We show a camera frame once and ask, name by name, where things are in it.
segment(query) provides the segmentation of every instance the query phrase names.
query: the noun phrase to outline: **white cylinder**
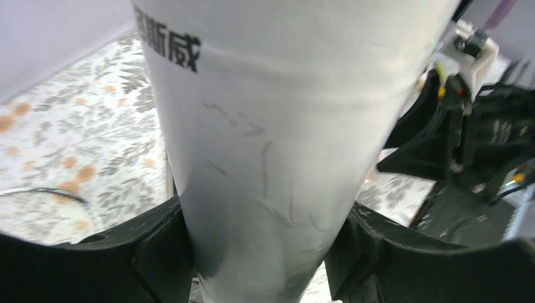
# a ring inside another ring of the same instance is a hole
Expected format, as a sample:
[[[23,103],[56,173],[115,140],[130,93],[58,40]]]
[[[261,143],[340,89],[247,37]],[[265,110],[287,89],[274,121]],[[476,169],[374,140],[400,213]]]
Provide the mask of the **white cylinder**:
[[[297,302],[458,0],[133,0],[207,303]]]

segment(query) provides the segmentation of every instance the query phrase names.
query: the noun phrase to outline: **white surface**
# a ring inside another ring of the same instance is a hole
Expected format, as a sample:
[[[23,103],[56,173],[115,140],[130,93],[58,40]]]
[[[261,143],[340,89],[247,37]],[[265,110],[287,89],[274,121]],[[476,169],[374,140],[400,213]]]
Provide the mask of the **white surface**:
[[[502,0],[474,0],[462,19],[483,28],[485,22]],[[535,1],[520,0],[509,11],[501,24],[490,36],[500,46],[500,52],[516,61],[523,58],[535,58]]]
[[[132,27],[130,0],[0,0],[0,104]]]
[[[143,49],[205,302],[296,302],[458,1],[134,2],[202,41]]]

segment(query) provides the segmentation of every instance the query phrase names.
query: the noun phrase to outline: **scribble mark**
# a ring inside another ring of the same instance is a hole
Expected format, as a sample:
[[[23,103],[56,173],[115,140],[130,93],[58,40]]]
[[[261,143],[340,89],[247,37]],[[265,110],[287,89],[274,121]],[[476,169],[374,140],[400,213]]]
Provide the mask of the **scribble mark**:
[[[329,231],[328,229],[320,229],[320,228],[317,226],[316,222],[314,222],[314,219],[312,218],[312,214],[311,214],[311,213],[309,213],[309,218],[310,218],[310,222],[312,223],[312,225],[313,225],[317,230],[319,230],[320,232],[327,232],[327,231]]]
[[[317,253],[318,251],[320,251],[321,249],[319,248],[310,248],[310,249],[302,249],[302,250],[299,250],[300,253]]]
[[[233,127],[238,126],[238,121],[230,118],[228,116],[228,114],[225,112],[225,110],[222,107],[220,107],[219,105],[214,104],[214,103],[206,104],[206,103],[203,102],[203,106],[206,109],[213,109],[213,110],[219,112],[223,117],[225,117],[228,120],[228,122],[230,122],[230,125],[232,125]]]
[[[213,162],[211,162],[210,160],[208,159],[205,159],[206,160],[206,163],[210,164],[210,166],[212,166],[212,168],[214,168],[215,170],[217,170],[219,173],[223,174],[223,175],[226,175],[226,171],[224,169],[222,169],[221,167],[215,165]]]
[[[268,206],[265,203],[261,203],[261,206],[265,207],[275,218],[277,218],[280,222],[286,222],[286,218],[284,215],[274,209],[272,209],[270,206]]]
[[[223,115],[223,117],[228,117],[228,114],[225,112],[224,109],[222,109],[219,105],[217,104],[214,104],[214,103],[210,103],[210,104],[206,104],[203,102],[203,106],[206,108],[206,109],[214,109],[218,112],[221,113],[221,115]]]
[[[268,178],[269,178],[269,176],[268,176],[268,160],[267,160],[266,154],[268,153],[268,149],[271,146],[271,143],[273,143],[273,141],[266,142],[264,144],[264,148],[262,148],[262,153],[261,153],[262,183],[263,183],[262,196],[264,197],[264,199],[268,198],[268,189],[269,189]]]
[[[263,128],[254,124],[253,122],[249,122],[249,126],[252,127],[252,129],[250,131],[243,133],[241,135],[242,138],[249,137],[249,136],[259,136],[266,132]]]

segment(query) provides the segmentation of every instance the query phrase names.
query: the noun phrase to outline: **gray leaf pattern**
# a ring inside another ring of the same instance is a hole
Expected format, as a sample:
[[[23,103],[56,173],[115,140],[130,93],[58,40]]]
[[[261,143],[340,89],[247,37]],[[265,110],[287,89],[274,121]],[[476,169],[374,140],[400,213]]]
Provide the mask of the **gray leaf pattern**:
[[[167,155],[138,37],[128,33],[0,105],[13,124],[0,130],[0,189],[58,187],[98,215],[53,194],[16,194],[0,197],[0,230],[44,244],[76,242],[168,198]]]

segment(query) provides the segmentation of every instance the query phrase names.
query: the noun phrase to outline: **purple cable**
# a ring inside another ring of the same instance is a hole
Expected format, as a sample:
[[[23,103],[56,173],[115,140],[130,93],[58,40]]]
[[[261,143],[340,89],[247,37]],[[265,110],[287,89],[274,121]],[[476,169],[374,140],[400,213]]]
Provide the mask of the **purple cable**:
[[[517,0],[502,0],[492,15],[488,17],[485,23],[485,30],[490,31],[498,27],[516,3]]]

